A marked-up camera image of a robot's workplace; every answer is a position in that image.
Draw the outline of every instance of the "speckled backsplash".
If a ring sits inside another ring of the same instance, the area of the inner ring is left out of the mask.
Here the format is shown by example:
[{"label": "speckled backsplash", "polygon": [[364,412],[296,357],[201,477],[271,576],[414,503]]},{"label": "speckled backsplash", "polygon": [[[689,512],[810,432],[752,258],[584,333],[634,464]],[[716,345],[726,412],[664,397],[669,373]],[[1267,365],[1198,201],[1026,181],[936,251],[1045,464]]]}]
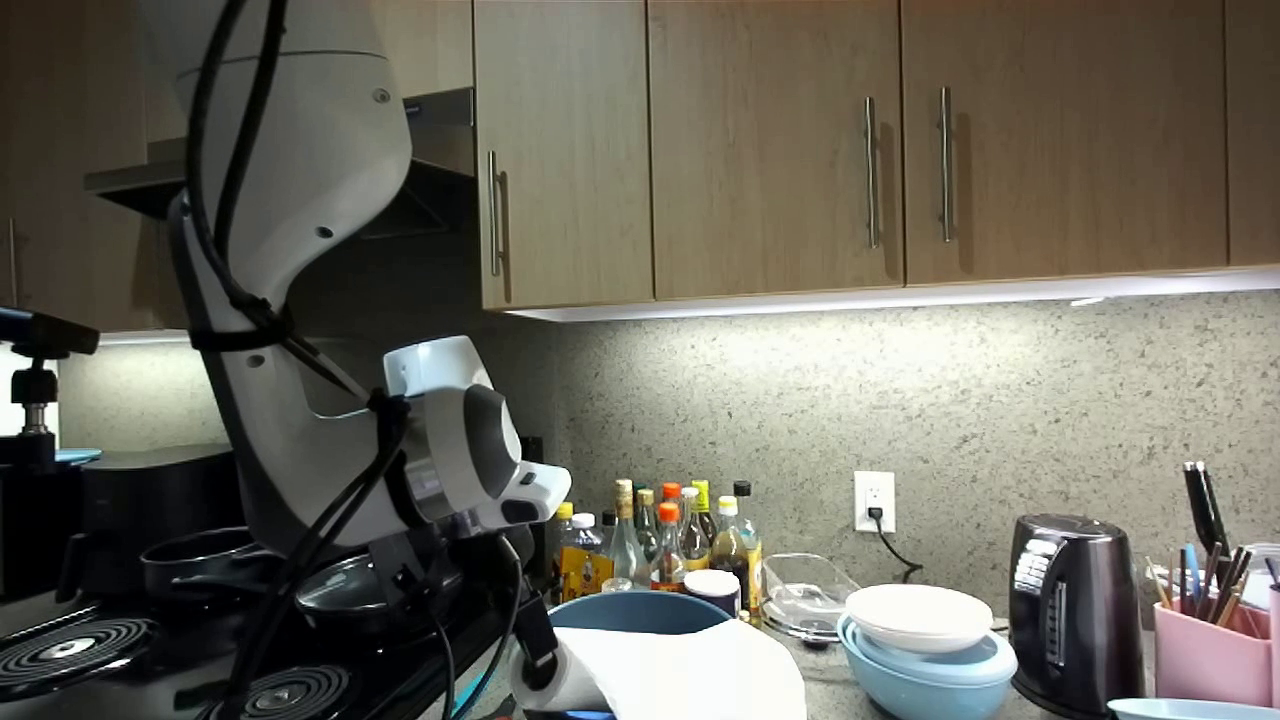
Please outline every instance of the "speckled backsplash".
[{"label": "speckled backsplash", "polygon": [[[1021,512],[1101,514],[1132,530],[1135,559],[1172,559],[1191,539],[1187,456],[1218,473],[1235,539],[1280,536],[1280,292],[584,327],[492,320],[475,345],[520,432],[576,473],[581,503],[605,506],[616,477],[756,479],[769,545],[832,553],[860,584],[893,579],[896,564],[847,527],[852,467],[896,473],[896,545],[928,564],[924,579],[995,606]],[[217,435],[192,368],[201,374],[182,351],[146,373],[116,351],[74,358],[64,439]]]}]

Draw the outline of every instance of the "utensil holder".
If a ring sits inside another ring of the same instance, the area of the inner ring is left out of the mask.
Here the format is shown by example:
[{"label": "utensil holder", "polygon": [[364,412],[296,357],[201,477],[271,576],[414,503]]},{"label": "utensil holder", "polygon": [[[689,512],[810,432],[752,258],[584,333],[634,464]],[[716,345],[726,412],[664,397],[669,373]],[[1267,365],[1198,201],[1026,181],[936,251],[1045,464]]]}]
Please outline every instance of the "utensil holder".
[{"label": "utensil holder", "polygon": [[1280,705],[1275,630],[1256,640],[1157,604],[1157,697]]}]

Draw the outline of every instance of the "white device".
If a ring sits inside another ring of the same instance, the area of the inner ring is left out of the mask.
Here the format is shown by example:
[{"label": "white device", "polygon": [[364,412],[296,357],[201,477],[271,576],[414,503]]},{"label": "white device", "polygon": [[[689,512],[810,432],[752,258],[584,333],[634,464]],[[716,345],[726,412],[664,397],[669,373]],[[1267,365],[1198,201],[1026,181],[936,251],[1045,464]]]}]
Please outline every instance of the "white device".
[{"label": "white device", "polygon": [[[197,74],[224,0],[140,0],[152,42],[192,111]],[[250,0],[203,120],[203,202],[224,190],[230,156],[262,61],[263,0]],[[409,174],[409,120],[358,0],[296,0],[262,120],[257,150],[230,229],[230,276],[285,308],[287,285],[325,251],[358,236]],[[177,251],[188,320],[197,333],[251,333],[230,301],[217,265],[192,229]],[[219,415],[235,443],[250,523],[263,545],[293,549],[325,503],[375,456],[375,415],[354,407],[316,415],[305,368],[287,349],[203,351]],[[321,365],[354,397],[368,397],[346,368]],[[507,403],[492,393],[471,341],[434,341],[385,357],[387,393],[409,398],[409,497],[421,519],[439,501],[465,536],[538,523],[568,497],[568,473],[520,461]],[[361,503],[336,545],[403,530],[385,482]]]}]

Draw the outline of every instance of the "kitchen cabinet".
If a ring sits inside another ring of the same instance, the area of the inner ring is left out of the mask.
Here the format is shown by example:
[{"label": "kitchen cabinet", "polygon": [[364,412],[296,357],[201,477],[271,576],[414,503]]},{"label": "kitchen cabinet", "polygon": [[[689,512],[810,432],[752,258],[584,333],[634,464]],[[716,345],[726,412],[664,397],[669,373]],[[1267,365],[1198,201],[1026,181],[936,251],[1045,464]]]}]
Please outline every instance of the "kitchen cabinet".
[{"label": "kitchen cabinet", "polygon": [[133,0],[5,2],[0,52],[5,276],[16,304],[93,327],[177,325],[160,229],[86,190],[90,168],[137,163],[149,138],[182,130]]},{"label": "kitchen cabinet", "polygon": [[896,0],[649,0],[655,295],[905,279]]},{"label": "kitchen cabinet", "polygon": [[475,0],[485,308],[653,301],[644,0]]},{"label": "kitchen cabinet", "polygon": [[905,0],[907,285],[1225,265],[1220,24],[1220,0]]},{"label": "kitchen cabinet", "polygon": [[471,0],[368,0],[402,97],[471,86]]},{"label": "kitchen cabinet", "polygon": [[1228,0],[1232,265],[1280,265],[1280,2]]}]

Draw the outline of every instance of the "burner grate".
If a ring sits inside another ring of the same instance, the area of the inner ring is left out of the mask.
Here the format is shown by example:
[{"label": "burner grate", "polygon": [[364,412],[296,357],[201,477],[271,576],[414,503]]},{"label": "burner grate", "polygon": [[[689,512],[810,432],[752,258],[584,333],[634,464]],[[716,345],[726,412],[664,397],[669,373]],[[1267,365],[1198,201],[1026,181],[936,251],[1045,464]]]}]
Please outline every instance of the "burner grate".
[{"label": "burner grate", "polygon": [[311,720],[349,691],[349,672],[336,664],[293,664],[250,684],[244,720]]},{"label": "burner grate", "polygon": [[0,648],[0,697],[48,691],[48,684],[105,667],[149,636],[146,617],[108,617],[90,624],[62,624]]}]

